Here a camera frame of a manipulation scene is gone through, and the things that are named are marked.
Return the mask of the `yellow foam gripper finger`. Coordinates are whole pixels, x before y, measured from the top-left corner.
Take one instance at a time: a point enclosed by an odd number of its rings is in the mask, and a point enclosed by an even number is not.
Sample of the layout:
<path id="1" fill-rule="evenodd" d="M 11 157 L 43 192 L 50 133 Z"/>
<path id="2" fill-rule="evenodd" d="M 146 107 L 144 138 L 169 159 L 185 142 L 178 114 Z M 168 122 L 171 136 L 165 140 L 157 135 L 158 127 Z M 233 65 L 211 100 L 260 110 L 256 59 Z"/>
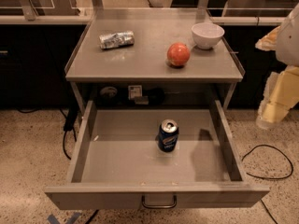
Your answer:
<path id="1" fill-rule="evenodd" d="M 266 81 L 256 124 L 271 129 L 283 121 L 299 103 L 299 67 L 288 66 L 281 73 L 272 72 Z"/>
<path id="2" fill-rule="evenodd" d="M 263 51 L 275 50 L 277 46 L 277 37 L 279 29 L 280 27 L 278 26 L 274 28 L 271 32 L 269 32 L 267 35 L 259 39 L 255 44 L 255 48 Z"/>

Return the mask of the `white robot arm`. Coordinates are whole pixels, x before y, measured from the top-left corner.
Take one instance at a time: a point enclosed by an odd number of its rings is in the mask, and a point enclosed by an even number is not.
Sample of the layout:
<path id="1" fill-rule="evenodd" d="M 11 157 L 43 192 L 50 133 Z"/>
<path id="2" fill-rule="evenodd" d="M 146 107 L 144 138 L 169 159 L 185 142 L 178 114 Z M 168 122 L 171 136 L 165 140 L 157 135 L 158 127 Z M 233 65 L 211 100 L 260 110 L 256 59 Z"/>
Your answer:
<path id="1" fill-rule="evenodd" d="M 273 50 L 277 60 L 286 64 L 284 71 L 270 74 L 258 108 L 256 124 L 271 129 L 299 103 L 299 5 L 280 26 L 259 39 L 255 47 Z"/>

